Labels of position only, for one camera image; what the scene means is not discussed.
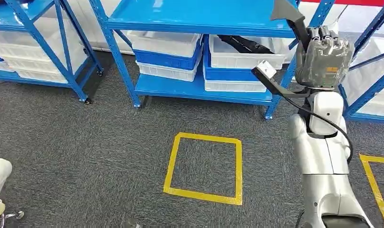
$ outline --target black cable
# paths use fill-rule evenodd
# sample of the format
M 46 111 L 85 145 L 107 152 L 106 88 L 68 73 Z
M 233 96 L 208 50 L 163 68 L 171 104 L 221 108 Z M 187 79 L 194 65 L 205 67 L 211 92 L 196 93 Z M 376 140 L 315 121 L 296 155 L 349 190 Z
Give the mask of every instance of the black cable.
M 301 217 L 304 215 L 304 210 L 302 210 L 300 212 L 300 214 L 298 215 L 298 218 L 297 218 L 297 222 L 296 222 L 296 226 L 295 228 L 298 228 L 298 226 L 300 225 L 300 220 L 301 220 Z
M 281 95 L 281 97 L 283 97 L 287 102 L 289 102 L 289 103 L 290 103 L 291 105 L 293 105 L 294 107 L 296 107 L 296 108 L 298 108 L 298 109 L 300 109 L 300 110 L 302 110 L 302 111 L 304 111 L 304 112 L 306 112 L 306 113 L 308 113 L 308 114 L 310 114 L 310 115 L 313 115 L 313 116 L 315 116 L 315 117 L 318 117 L 319 119 L 321 119 L 321 120 L 327 122 L 328 124 L 330 124 L 331 126 L 333 126 L 334 128 L 336 128 L 338 131 L 340 131 L 340 132 L 343 134 L 343 136 L 347 139 L 347 141 L 349 142 L 350 155 L 349 155 L 349 157 L 347 158 L 347 164 L 350 163 L 350 161 L 352 160 L 352 157 L 353 157 L 354 147 L 353 147 L 352 141 L 350 140 L 349 136 L 347 135 L 347 133 L 346 133 L 345 131 L 342 130 L 342 128 L 340 128 L 339 126 L 337 126 L 334 122 L 332 122 L 332 121 L 326 119 L 325 117 L 320 116 L 320 115 L 318 115 L 318 114 L 316 114 L 316 113 L 314 113 L 314 112 L 312 112 L 312 111 L 310 111 L 310 110 L 308 110 L 308 109 L 305 109 L 305 108 L 299 106 L 299 105 L 296 104 L 294 101 L 292 101 L 290 98 L 287 98 L 287 97 L 285 97 L 285 96 L 283 96 L 283 95 Z

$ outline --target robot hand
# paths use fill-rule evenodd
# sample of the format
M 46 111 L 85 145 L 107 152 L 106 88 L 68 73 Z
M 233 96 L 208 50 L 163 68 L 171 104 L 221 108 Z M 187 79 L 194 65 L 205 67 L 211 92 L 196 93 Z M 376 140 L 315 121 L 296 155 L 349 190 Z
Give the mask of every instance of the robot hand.
M 354 44 L 341 39 L 327 26 L 307 28 L 307 49 L 299 41 L 296 51 L 296 80 L 315 89 L 333 90 L 349 70 Z

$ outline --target floor marking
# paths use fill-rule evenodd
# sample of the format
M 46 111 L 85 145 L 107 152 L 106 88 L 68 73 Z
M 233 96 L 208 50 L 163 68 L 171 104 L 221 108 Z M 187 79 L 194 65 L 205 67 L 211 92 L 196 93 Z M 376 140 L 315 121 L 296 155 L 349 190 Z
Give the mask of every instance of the floor marking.
M 175 159 L 177 157 L 179 142 L 181 138 L 235 144 L 235 197 L 226 197 L 226 196 L 213 195 L 213 194 L 208 194 L 203 192 L 171 188 L 171 180 L 173 179 Z M 207 200 L 207 201 L 218 202 L 218 203 L 242 205 L 242 144 L 241 144 L 241 141 L 238 139 L 211 136 L 211 135 L 192 134 L 192 133 L 184 133 L 184 132 L 178 133 L 174 138 L 173 149 L 171 150 L 170 161 L 168 162 L 167 175 L 165 176 L 163 191 L 165 193 L 176 195 L 176 196 L 183 196 L 183 197 L 194 198 L 199 200 Z
M 384 218 L 384 199 L 382 198 L 382 195 L 377 185 L 377 181 L 375 180 L 373 171 L 371 170 L 371 166 L 369 163 L 369 162 L 384 163 L 384 157 L 375 157 L 375 156 L 360 154 L 360 160 L 361 160 L 361 163 L 363 164 L 365 175 L 367 176 L 368 181 L 370 182 L 371 189 L 373 190 L 375 201 L 377 201 L 377 205 L 380 208 L 382 217 Z

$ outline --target shelf upright post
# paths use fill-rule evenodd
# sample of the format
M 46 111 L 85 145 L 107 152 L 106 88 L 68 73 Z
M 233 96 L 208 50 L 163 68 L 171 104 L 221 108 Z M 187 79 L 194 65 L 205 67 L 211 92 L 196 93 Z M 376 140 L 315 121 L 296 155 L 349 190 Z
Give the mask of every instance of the shelf upright post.
M 311 22 L 309 23 L 309 26 L 310 27 L 321 26 L 324 23 L 325 18 L 328 15 L 330 9 L 332 8 L 332 5 L 334 2 L 335 2 L 335 0 L 321 0 L 321 2 L 318 5 L 317 10 L 315 11 L 314 16 L 311 19 Z M 293 59 L 291 60 L 289 66 L 287 68 L 287 71 L 285 72 L 285 74 L 281 80 L 280 85 L 282 87 L 287 87 L 290 84 L 291 79 L 294 76 L 295 70 L 296 70 L 296 56 L 294 55 Z M 281 97 L 278 95 L 273 95 L 272 104 L 270 106 L 268 106 L 268 108 L 266 110 L 265 119 L 268 119 L 268 120 L 272 119 L 272 115 L 275 112 L 276 107 L 278 106 L 278 104 L 280 102 L 280 98 Z
M 55 2 L 55 9 L 56 9 L 56 16 L 58 18 L 58 24 L 60 29 L 60 37 L 62 39 L 62 44 L 63 44 L 63 51 L 65 53 L 67 70 L 73 74 L 72 62 L 70 61 L 69 47 L 67 45 L 67 39 L 66 39 L 65 25 L 63 23 L 62 11 L 60 10 L 60 2 L 59 0 L 54 0 L 54 2 Z
M 75 77 L 73 76 L 73 73 L 70 73 L 65 68 L 65 66 L 60 62 L 60 60 L 57 57 L 57 55 L 54 53 L 54 51 L 48 45 L 48 43 L 43 38 L 41 33 L 35 27 L 34 23 L 28 18 L 28 16 L 24 12 L 24 10 L 21 8 L 21 6 L 15 0 L 5 0 L 5 1 L 15 11 L 18 19 L 23 23 L 26 31 L 39 43 L 41 48 L 51 58 L 52 62 L 56 65 L 56 67 L 61 72 L 61 74 L 69 82 L 71 88 L 79 96 L 79 98 L 80 98 L 79 100 L 83 101 L 83 102 L 86 101 L 86 99 L 88 98 L 88 95 L 85 94 L 83 92 L 82 88 L 77 84 L 77 82 L 75 81 Z
M 74 16 L 75 14 L 73 13 L 73 10 L 71 9 L 68 1 L 67 0 L 60 0 L 60 3 L 61 3 L 62 8 L 66 11 L 66 14 L 69 17 L 70 21 L 73 23 L 73 25 L 74 25 L 73 27 L 75 27 L 76 32 L 79 35 L 79 37 L 80 37 L 80 39 L 81 39 L 81 41 L 82 41 L 82 43 L 86 49 L 88 56 L 90 56 L 91 59 L 94 61 L 94 63 L 96 63 L 97 73 L 99 75 L 102 75 L 102 73 L 104 72 L 104 68 L 102 67 L 100 61 L 97 59 L 97 56 L 94 53 L 93 48 L 90 45 L 90 42 L 86 38 L 86 35 L 84 34 L 84 31 L 81 28 L 77 18 Z
M 133 102 L 133 106 L 135 108 L 140 107 L 140 100 L 137 94 L 134 91 L 134 85 L 133 82 L 129 76 L 129 73 L 126 69 L 126 65 L 124 63 L 124 60 L 122 59 L 121 52 L 119 51 L 119 47 L 116 43 L 116 40 L 114 38 L 114 33 L 111 29 L 109 29 L 106 24 L 108 21 L 108 16 L 105 14 L 104 8 L 101 4 L 100 0 L 89 0 L 91 3 L 91 7 L 93 8 L 94 13 L 96 14 L 98 23 L 100 24 L 100 27 L 102 29 L 102 32 L 105 36 L 106 42 L 109 45 L 109 48 L 111 49 L 112 55 L 114 56 L 115 63 L 118 67 L 118 70 L 122 76 L 122 79 L 126 85 L 126 88 L 130 94 L 130 97 Z

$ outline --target blue plastic bin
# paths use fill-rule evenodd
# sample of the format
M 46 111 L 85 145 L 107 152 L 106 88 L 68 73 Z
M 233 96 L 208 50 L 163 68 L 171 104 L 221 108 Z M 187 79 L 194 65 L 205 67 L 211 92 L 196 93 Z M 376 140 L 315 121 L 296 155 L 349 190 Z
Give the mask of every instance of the blue plastic bin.
M 202 39 L 198 39 L 196 42 L 196 48 L 191 58 L 173 56 L 168 54 L 142 51 L 134 49 L 134 55 L 139 63 L 146 63 L 152 65 L 159 65 L 164 67 L 172 67 L 184 70 L 193 70 L 196 60 L 198 59 L 199 52 L 202 46 Z

